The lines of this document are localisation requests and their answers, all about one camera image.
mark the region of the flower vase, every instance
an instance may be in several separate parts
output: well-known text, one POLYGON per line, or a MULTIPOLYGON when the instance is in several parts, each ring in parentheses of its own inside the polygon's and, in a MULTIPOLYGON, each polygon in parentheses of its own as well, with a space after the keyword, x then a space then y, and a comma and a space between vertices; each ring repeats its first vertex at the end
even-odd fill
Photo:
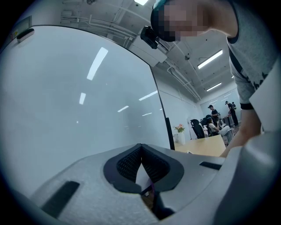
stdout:
POLYGON ((185 145, 185 136, 183 132, 178 133, 179 135, 179 142, 181 145, 185 145))

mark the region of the flowers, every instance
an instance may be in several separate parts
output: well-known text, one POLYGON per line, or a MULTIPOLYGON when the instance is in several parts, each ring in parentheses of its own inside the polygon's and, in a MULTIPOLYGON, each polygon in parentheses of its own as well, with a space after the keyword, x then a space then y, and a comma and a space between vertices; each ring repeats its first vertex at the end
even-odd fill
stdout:
POLYGON ((179 126, 174 127, 174 128, 175 128, 175 130, 177 130, 177 132, 179 132, 179 133, 183 132, 184 129, 185 129, 182 124, 179 124, 179 126))

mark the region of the standing person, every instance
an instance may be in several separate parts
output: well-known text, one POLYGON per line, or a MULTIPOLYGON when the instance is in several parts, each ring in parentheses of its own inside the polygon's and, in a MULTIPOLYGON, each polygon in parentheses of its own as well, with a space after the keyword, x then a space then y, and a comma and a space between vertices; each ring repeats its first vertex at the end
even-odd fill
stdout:
POLYGON ((279 51, 266 24, 255 12, 231 0, 157 0, 151 13, 151 27, 168 42, 209 30, 225 34, 242 110, 239 131, 221 157, 260 134, 261 122, 249 99, 271 71, 279 51))
POLYGON ((219 121, 219 117, 218 117, 218 111, 216 109, 214 109, 214 107, 212 105, 209 105, 208 107, 211 111, 212 111, 212 117, 215 119, 216 123, 215 125, 218 125, 218 121, 219 121))
POLYGON ((234 109, 236 109, 236 105, 234 104, 234 102, 232 102, 232 105, 233 105, 234 109))
POLYGON ((231 103, 229 103, 228 101, 226 101, 225 104, 229 108, 229 112, 230 112, 230 114, 232 116, 232 120, 234 122, 234 126, 238 126, 238 120, 237 120, 236 113, 235 113, 233 105, 231 103))

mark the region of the fluorescent light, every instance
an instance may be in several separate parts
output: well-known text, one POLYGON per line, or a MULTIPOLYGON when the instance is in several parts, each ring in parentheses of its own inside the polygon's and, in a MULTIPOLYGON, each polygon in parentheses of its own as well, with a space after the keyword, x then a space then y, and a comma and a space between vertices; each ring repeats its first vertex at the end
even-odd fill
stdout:
POLYGON ((148 0, 135 0, 136 3, 139 3, 141 5, 144 5, 147 3, 148 0))
POLYGON ((142 116, 146 116, 146 115, 149 115, 149 114, 152 114, 152 113, 147 113, 147 114, 144 114, 144 115, 142 115, 142 116))
POLYGON ((150 93, 150 94, 148 94, 148 95, 146 95, 146 96, 140 98, 139 101, 142 101, 142 100, 144 100, 144 99, 146 99, 146 98, 148 98, 148 97, 150 97, 150 96, 152 96, 152 95, 154 95, 154 94, 156 94, 156 93, 158 93, 158 91, 154 91, 154 92, 152 92, 152 93, 150 93))
MULTIPOLYGON (((217 100, 213 101, 213 102, 216 102, 217 100)), ((209 104, 213 103, 213 102, 210 102, 209 104)))
POLYGON ((125 106, 124 108, 118 110, 117 112, 121 112, 121 111, 123 111, 124 109, 127 109, 127 108, 128 108, 128 106, 125 106))
POLYGON ((84 104, 85 97, 86 97, 86 94, 85 94, 85 93, 81 93, 81 95, 80 95, 80 100, 79 100, 79 104, 81 104, 81 105, 84 104))
POLYGON ((104 60, 106 54, 108 53, 108 50, 101 47, 101 49, 98 51, 95 60, 93 61, 93 64, 89 70, 87 79, 92 80, 96 74, 96 71, 98 67, 101 65, 101 62, 104 60))
POLYGON ((215 58, 219 57, 223 53, 223 50, 220 50, 219 52, 215 53, 210 58, 206 59, 204 62, 200 63, 198 65, 198 69, 201 69, 203 66, 207 65, 209 62, 213 61, 215 58))
POLYGON ((215 87, 217 87, 217 86, 219 86, 219 85, 221 85, 221 83, 218 83, 217 85, 215 85, 215 86, 209 88, 207 91, 209 91, 209 90, 211 90, 211 89, 213 89, 213 88, 215 88, 215 87))

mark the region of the wooden table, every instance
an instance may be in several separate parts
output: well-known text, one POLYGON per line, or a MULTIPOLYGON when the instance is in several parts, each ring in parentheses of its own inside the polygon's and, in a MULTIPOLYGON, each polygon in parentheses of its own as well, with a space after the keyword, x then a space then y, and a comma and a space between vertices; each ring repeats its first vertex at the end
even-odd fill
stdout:
POLYGON ((221 135, 216 135, 209 138, 189 140, 185 145, 175 143, 175 150, 197 155, 220 156, 225 150, 225 145, 221 135))

